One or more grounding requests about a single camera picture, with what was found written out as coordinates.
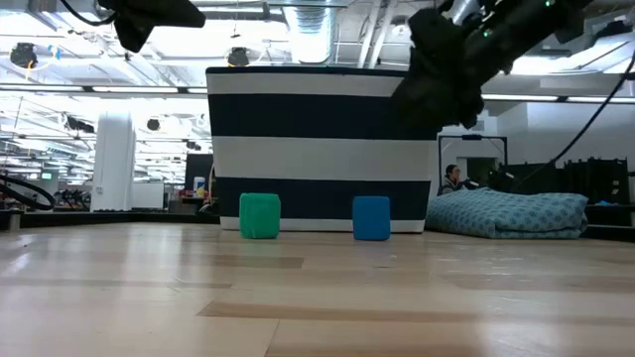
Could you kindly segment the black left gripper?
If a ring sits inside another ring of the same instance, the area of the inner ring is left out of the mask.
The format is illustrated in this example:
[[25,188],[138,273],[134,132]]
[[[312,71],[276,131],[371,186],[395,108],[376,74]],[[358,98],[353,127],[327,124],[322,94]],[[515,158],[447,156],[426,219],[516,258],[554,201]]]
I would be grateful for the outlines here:
[[120,45],[139,53],[156,27],[202,28],[205,15],[190,0],[97,0],[113,11]]

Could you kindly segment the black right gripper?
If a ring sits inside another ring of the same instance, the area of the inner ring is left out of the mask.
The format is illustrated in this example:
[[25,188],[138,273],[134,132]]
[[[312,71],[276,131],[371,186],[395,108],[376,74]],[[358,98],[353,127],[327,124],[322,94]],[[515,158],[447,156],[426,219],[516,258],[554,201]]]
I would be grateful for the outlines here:
[[416,12],[408,25],[410,64],[391,96],[397,114],[437,129],[472,128],[484,103],[466,73],[463,29],[434,8]]

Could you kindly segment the navy white striped fabric basket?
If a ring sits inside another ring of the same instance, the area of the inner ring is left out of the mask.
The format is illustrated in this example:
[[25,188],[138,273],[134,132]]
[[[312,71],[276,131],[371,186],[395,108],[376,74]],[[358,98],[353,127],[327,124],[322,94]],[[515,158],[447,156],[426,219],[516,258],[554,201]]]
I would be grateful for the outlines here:
[[205,76],[222,228],[238,228],[242,194],[261,192],[280,198],[286,231],[348,231],[357,196],[387,197],[393,232],[423,230],[437,133],[396,116],[402,72],[247,66]]

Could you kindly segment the person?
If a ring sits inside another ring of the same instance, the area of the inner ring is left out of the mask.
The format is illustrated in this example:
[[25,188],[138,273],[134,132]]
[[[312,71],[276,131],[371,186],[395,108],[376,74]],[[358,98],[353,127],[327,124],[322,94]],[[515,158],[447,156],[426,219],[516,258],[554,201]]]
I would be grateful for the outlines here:
[[445,168],[438,195],[448,194],[461,189],[465,189],[465,183],[460,180],[460,168],[457,165],[450,164]]

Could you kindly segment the white pillar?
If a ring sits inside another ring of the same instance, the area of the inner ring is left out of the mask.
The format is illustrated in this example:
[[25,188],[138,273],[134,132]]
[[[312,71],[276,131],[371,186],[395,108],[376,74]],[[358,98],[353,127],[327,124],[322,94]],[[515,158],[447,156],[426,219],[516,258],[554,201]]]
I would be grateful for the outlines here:
[[136,150],[132,114],[102,112],[97,124],[90,209],[129,211]]

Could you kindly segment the blue patterned folded cloth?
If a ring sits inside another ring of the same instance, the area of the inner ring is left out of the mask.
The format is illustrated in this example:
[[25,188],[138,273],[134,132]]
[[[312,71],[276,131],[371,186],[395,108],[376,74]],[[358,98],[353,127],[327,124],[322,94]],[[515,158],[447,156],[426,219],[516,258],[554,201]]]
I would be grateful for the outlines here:
[[490,239],[576,239],[587,226],[587,202],[576,193],[458,190],[432,200],[426,228]]

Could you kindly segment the blue bandage roll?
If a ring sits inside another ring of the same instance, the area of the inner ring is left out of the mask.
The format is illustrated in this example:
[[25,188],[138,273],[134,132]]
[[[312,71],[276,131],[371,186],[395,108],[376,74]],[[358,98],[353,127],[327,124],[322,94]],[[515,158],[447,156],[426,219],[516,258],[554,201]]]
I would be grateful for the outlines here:
[[359,241],[386,241],[391,236],[390,199],[355,196],[352,200],[352,233]]

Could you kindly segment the black equipment rack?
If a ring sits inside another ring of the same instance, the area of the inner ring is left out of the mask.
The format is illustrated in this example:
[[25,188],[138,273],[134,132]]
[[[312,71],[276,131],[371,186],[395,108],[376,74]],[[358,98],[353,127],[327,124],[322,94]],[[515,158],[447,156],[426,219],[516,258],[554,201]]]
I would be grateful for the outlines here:
[[589,204],[629,204],[631,200],[628,164],[622,159],[568,161],[562,168],[562,185],[565,192],[586,196]]

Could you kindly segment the green bandage roll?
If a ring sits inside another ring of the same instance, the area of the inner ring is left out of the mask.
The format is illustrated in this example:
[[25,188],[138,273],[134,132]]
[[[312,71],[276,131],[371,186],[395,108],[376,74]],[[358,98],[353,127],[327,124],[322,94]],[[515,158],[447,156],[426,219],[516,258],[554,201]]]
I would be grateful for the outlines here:
[[281,201],[274,193],[242,193],[239,230],[246,239],[275,239],[280,232]]

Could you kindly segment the silver ceiling duct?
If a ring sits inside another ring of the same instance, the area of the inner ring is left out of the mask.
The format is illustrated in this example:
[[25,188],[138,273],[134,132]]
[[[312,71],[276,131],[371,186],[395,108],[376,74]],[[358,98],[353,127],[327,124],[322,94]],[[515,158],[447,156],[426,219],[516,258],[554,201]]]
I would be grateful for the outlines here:
[[335,0],[294,0],[283,8],[289,25],[292,61],[323,64],[329,61],[336,24]]

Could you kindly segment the black aluminium table frame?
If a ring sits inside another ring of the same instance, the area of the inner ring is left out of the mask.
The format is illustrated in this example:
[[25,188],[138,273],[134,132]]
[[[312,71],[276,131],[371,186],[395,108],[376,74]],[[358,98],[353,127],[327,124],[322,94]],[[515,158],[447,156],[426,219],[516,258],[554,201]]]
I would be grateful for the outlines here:
[[[218,224],[217,215],[145,212],[27,212],[0,210],[0,231],[19,228],[110,224],[110,223]],[[635,244],[635,227],[589,224],[583,238]]]

